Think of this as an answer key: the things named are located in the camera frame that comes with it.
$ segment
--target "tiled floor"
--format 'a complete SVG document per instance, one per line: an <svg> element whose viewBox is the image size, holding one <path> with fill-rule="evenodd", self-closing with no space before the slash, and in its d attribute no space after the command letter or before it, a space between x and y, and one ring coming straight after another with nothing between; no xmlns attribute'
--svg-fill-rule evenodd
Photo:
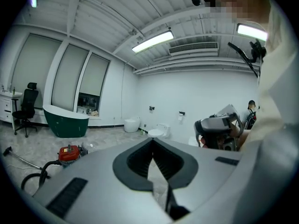
<svg viewBox="0 0 299 224"><path fill-rule="evenodd" d="M147 138L147 136L141 135L140 132L126 133L123 127L88 129L84 137L71 139L56 137L48 127L37 127L37 129L38 132L35 132L34 129L28 129L28 138L25 138L24 130L20 130L17 135L14 135L11 124L0 121L1 152L3 153L7 147L11 146L14 153L42 167L48 161L56 160L59 149L69 144L82 145L83 143L88 152L94 152L132 140L142 141ZM2 160L4 166L7 167L7 172L18 187L21 186L21 182L25 176L39 172L35 168L28 168L28 165L11 155L3 157ZM61 169L60 166L50 166L47 171L50 176L54 176ZM154 161L150 164L148 179L154 183L154 198L164 207L167 195L167 181L162 176ZM38 177L29 179L26 183L25 191L33 195L37 189Z"/></svg>

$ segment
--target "white vanity cabinet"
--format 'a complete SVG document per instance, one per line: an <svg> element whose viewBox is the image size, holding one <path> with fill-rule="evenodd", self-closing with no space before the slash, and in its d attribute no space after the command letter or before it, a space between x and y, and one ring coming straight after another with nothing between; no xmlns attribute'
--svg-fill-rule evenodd
<svg viewBox="0 0 299 224"><path fill-rule="evenodd" d="M16 92L14 95L12 92L2 92L0 91L0 120L12 123L13 129L14 128L14 118L12 113L15 111L14 100L12 99L19 99L17 100L17 109L21 110L20 105L20 98L22 97L22 93Z"/></svg>

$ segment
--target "vacuum hose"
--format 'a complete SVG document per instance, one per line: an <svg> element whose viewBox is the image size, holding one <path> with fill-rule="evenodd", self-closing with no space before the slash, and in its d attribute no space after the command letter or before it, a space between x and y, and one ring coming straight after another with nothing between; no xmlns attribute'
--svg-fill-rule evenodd
<svg viewBox="0 0 299 224"><path fill-rule="evenodd" d="M51 178L51 177L48 175L48 172L46 171L47 167L48 167L49 165L51 165L51 164L61 165L61 163L60 163L59 160L47 162L47 163L45 164L45 166L42 168L42 171L41 171L40 174L39 174L39 173L36 173L36 174L29 174L28 176L26 176L26 177L23 179L23 181L22 181L22 183L21 183L21 189L24 190L24 187L25 187L26 182L27 182L30 178L32 178L32 177L39 177L39 187L41 187L41 186L44 184L46 178L48 178L48 179Z"/></svg>

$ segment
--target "white toilet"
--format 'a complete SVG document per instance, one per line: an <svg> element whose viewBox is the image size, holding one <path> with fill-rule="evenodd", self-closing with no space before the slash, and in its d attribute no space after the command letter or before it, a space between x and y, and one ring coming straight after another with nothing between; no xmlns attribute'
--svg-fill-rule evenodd
<svg viewBox="0 0 299 224"><path fill-rule="evenodd" d="M157 124L155 129L151 129L148 136L151 138L168 138L170 135L170 126L168 124Z"/></svg>
<svg viewBox="0 0 299 224"><path fill-rule="evenodd" d="M140 118L138 116L135 116L129 119L125 119L124 128L127 133L133 133L138 130L139 125L140 125Z"/></svg>

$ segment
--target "green bathtub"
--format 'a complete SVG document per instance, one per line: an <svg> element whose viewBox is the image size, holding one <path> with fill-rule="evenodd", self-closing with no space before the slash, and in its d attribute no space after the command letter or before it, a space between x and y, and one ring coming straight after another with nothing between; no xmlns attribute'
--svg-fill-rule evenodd
<svg viewBox="0 0 299 224"><path fill-rule="evenodd" d="M43 112L52 132L59 138L79 138L86 133L89 117L53 105L44 105Z"/></svg>

